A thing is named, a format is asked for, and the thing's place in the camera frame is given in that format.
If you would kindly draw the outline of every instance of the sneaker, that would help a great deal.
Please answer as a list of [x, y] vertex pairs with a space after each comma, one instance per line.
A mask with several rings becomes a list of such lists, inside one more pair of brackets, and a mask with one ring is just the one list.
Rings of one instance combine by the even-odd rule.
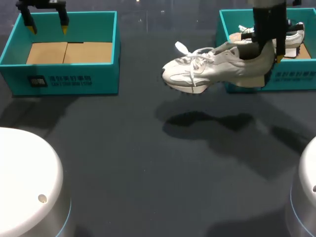
[[[299, 22], [297, 23], [297, 25], [303, 25], [303, 22]], [[254, 28], [246, 28], [244, 26], [239, 25], [239, 31], [241, 33], [252, 33], [254, 32]], [[289, 32], [288, 35], [285, 38], [285, 48], [298, 48], [304, 39], [305, 36], [305, 31], [301, 30], [301, 31], [296, 31], [296, 32]], [[246, 41], [246, 42], [250, 42], [251, 39], [244, 39], [242, 41]], [[274, 47], [277, 46], [277, 41], [274, 39], [273, 40], [273, 45]]]
[[226, 42], [218, 48], [202, 48], [190, 53], [176, 42], [185, 57], [172, 60], [162, 69], [162, 78], [170, 87], [185, 93], [199, 94], [216, 82], [239, 84], [243, 80], [264, 76], [275, 61], [271, 41], [261, 53], [258, 43]]

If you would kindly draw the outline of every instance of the cardboard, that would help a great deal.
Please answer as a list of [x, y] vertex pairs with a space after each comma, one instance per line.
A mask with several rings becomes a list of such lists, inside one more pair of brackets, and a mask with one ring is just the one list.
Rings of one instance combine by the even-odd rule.
[[112, 43], [68, 43], [64, 63], [110, 63]]
[[112, 43], [33, 43], [27, 64], [110, 63]]
[[62, 64], [67, 42], [33, 43], [26, 64]]

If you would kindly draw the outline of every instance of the shoe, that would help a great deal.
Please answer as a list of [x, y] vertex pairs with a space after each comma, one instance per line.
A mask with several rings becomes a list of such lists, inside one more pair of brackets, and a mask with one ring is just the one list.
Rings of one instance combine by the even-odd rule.
[[[303, 22], [299, 22], [297, 23], [297, 25], [303, 25]], [[243, 33], [252, 33], [254, 32], [254, 28], [246, 28], [244, 26], [239, 25], [239, 31], [243, 34]], [[288, 35], [285, 38], [285, 48], [298, 48], [304, 39], [305, 36], [305, 31], [301, 30], [301, 31], [296, 31], [296, 32], [289, 32]], [[242, 41], [246, 41], [246, 42], [250, 42], [251, 39], [243, 39]], [[273, 45], [274, 47], [277, 46], [277, 41], [274, 39], [273, 40]]]
[[170, 87], [185, 93], [199, 94], [216, 82], [239, 84], [243, 80], [264, 76], [275, 62], [272, 41], [261, 53], [258, 43], [226, 42], [218, 48], [202, 48], [190, 53], [176, 42], [185, 57], [172, 60], [162, 68], [162, 78]]

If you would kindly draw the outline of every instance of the label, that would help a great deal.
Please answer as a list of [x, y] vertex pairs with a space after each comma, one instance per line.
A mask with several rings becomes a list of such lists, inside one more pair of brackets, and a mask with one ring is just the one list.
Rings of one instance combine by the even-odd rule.
[[273, 82], [312, 81], [315, 76], [316, 72], [314, 71], [277, 72]]
[[52, 86], [92, 86], [91, 76], [49, 76]]
[[28, 76], [31, 87], [47, 87], [44, 76]]

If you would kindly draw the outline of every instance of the teal box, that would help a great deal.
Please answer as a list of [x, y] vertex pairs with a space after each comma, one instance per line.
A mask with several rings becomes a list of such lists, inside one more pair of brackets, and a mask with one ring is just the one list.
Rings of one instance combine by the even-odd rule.
[[[274, 65], [264, 87], [244, 88], [226, 83], [227, 92], [316, 89], [316, 11], [314, 8], [289, 8], [287, 18], [305, 24], [304, 44], [311, 59], [282, 59], [281, 63]], [[216, 46], [229, 41], [229, 35], [239, 32], [239, 25], [254, 25], [252, 9], [220, 10]]]
[[[18, 16], [0, 58], [0, 73], [14, 96], [116, 94], [119, 89], [120, 35], [118, 14], [69, 12], [64, 35], [57, 12], [33, 13], [38, 29], [32, 34]], [[111, 42], [110, 63], [26, 65], [32, 43]]]

